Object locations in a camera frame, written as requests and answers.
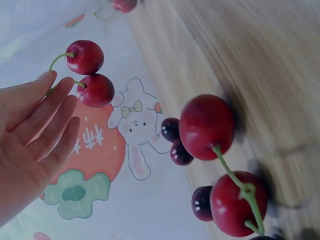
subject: finger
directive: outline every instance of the finger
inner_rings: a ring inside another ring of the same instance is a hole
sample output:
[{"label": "finger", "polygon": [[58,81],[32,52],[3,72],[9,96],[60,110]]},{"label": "finger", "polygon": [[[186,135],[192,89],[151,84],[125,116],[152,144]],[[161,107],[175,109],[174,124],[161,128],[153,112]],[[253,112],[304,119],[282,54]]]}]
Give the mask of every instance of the finger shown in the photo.
[{"label": "finger", "polygon": [[74,148],[80,127],[80,118],[74,116],[65,128],[62,137],[52,152],[39,164],[42,166],[48,179],[52,179],[67,161]]},{"label": "finger", "polygon": [[74,80],[71,77],[63,78],[52,94],[46,97],[11,133],[16,135],[23,145],[28,144],[57,111],[63,100],[68,96],[73,85]]},{"label": "finger", "polygon": [[27,147],[33,153],[35,161],[46,156],[57,143],[71,119],[77,105],[77,98],[73,95],[67,96],[49,125],[43,130],[39,138],[30,142]]},{"label": "finger", "polygon": [[3,105],[0,105],[0,138],[3,136],[6,130],[6,125],[8,122],[8,113]]},{"label": "finger", "polygon": [[45,97],[57,78],[55,71],[47,71],[37,80],[0,89],[0,102],[8,112],[6,129],[12,130],[24,120]]}]

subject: yellow bow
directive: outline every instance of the yellow bow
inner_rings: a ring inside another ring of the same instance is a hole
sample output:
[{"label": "yellow bow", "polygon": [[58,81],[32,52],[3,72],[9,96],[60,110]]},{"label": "yellow bow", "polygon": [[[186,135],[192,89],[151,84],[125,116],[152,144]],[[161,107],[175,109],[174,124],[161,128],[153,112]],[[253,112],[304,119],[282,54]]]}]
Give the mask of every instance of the yellow bow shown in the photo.
[{"label": "yellow bow", "polygon": [[140,100],[134,102],[133,107],[123,106],[121,107],[122,117],[126,119],[130,116],[131,112],[142,112],[142,104]]}]

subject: cherry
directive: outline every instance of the cherry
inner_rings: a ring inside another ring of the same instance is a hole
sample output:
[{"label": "cherry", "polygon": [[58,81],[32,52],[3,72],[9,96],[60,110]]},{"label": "cherry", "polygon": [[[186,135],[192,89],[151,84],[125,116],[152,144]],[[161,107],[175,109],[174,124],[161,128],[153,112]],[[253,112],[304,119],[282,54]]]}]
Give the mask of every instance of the cherry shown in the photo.
[{"label": "cherry", "polygon": [[170,155],[172,161],[180,166],[186,166],[194,159],[194,157],[187,152],[180,139],[174,141]]},{"label": "cherry", "polygon": [[131,12],[137,5],[138,0],[112,0],[113,9],[123,13]]},{"label": "cherry", "polygon": [[210,193],[213,186],[202,186],[197,188],[192,196],[191,206],[193,214],[201,221],[213,221],[210,208]]},{"label": "cherry", "polygon": [[170,117],[163,120],[161,124],[161,133],[163,137],[171,143],[179,139],[179,119]]},{"label": "cherry", "polygon": [[218,96],[204,94],[193,98],[183,109],[179,121],[180,138],[187,151],[200,160],[213,160],[212,147],[221,146],[224,154],[235,134],[231,108]]},{"label": "cherry", "polygon": [[76,89],[81,103],[88,107],[100,108],[109,104],[115,96],[115,88],[109,78],[95,73],[84,77]]},{"label": "cherry", "polygon": [[221,177],[210,195],[211,211],[214,222],[222,232],[233,237],[244,237],[254,232],[249,225],[257,228],[255,214],[259,212],[262,220],[265,217],[268,196],[263,183],[252,173],[235,171],[233,175],[237,181],[245,183],[242,189],[229,175]]},{"label": "cherry", "polygon": [[68,68],[81,75],[95,74],[104,64],[105,56],[102,49],[93,41],[77,40],[65,51],[65,62]]},{"label": "cherry", "polygon": [[270,236],[256,236],[254,238],[251,238],[250,240],[275,240],[275,239]]}]

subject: hand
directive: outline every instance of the hand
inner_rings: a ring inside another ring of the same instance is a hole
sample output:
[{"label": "hand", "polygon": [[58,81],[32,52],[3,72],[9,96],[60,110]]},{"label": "hand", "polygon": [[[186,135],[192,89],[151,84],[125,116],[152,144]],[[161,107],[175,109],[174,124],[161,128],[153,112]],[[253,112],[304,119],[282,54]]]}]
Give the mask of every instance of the hand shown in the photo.
[{"label": "hand", "polygon": [[45,97],[56,77],[48,71],[36,81],[0,89],[0,227],[43,192],[76,143],[77,98],[68,95],[74,80],[62,79]]}]

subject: cherry stem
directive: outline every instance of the cherry stem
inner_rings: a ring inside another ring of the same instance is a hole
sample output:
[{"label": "cherry stem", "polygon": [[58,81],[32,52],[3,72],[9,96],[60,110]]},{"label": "cherry stem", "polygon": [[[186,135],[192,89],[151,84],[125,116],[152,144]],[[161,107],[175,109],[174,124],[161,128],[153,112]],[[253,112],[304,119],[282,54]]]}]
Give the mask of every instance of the cherry stem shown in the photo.
[{"label": "cherry stem", "polygon": [[119,10],[116,10],[116,11],[114,11],[114,13],[112,14],[111,17],[109,17],[109,18],[101,18],[101,17],[99,17],[99,16],[97,15],[97,13],[100,12],[103,8],[105,8],[105,6],[99,8],[97,11],[95,11],[95,12],[93,13],[93,15],[94,15],[97,19],[99,19],[100,21],[104,21],[104,22],[110,21],[110,20],[116,15],[116,13],[119,12]]},{"label": "cherry stem", "polygon": [[254,224],[250,220],[246,220],[244,222],[244,225],[250,228],[256,234],[263,236],[265,234],[265,227],[264,227],[264,221],[262,219],[256,197],[255,197],[256,187],[252,183],[243,183],[237,178],[237,176],[231,171],[226,161],[224,160],[221,153],[220,145],[215,145],[211,149],[214,151],[214,153],[220,160],[228,176],[235,183],[235,185],[237,185],[240,188],[240,198],[244,198],[249,203],[258,228],[254,226]]},{"label": "cherry stem", "polygon": [[[52,70],[52,68],[54,67],[56,61],[58,61],[58,59],[60,58],[63,58],[63,57],[66,57],[66,56],[70,56],[72,58],[75,57],[75,54],[73,52],[66,52],[66,53],[63,53],[63,54],[60,54],[59,56],[57,56],[51,63],[50,67],[49,67],[49,71]],[[82,82],[79,82],[79,81],[76,81],[76,80],[73,80],[75,84],[81,86],[83,89],[87,86],[86,84],[82,83]],[[57,85],[55,85],[54,87],[52,87],[51,89],[49,89],[47,92],[46,92],[46,96],[49,96],[53,90],[56,88]]]},{"label": "cherry stem", "polygon": [[62,57],[66,57],[66,56],[70,56],[72,58],[75,57],[75,54],[73,52],[66,52],[66,53],[63,53],[63,54],[60,54],[59,56],[57,56],[53,62],[51,63],[50,67],[49,67],[49,71],[52,70],[52,68],[54,67],[56,61],[58,61],[58,59],[62,58]]}]

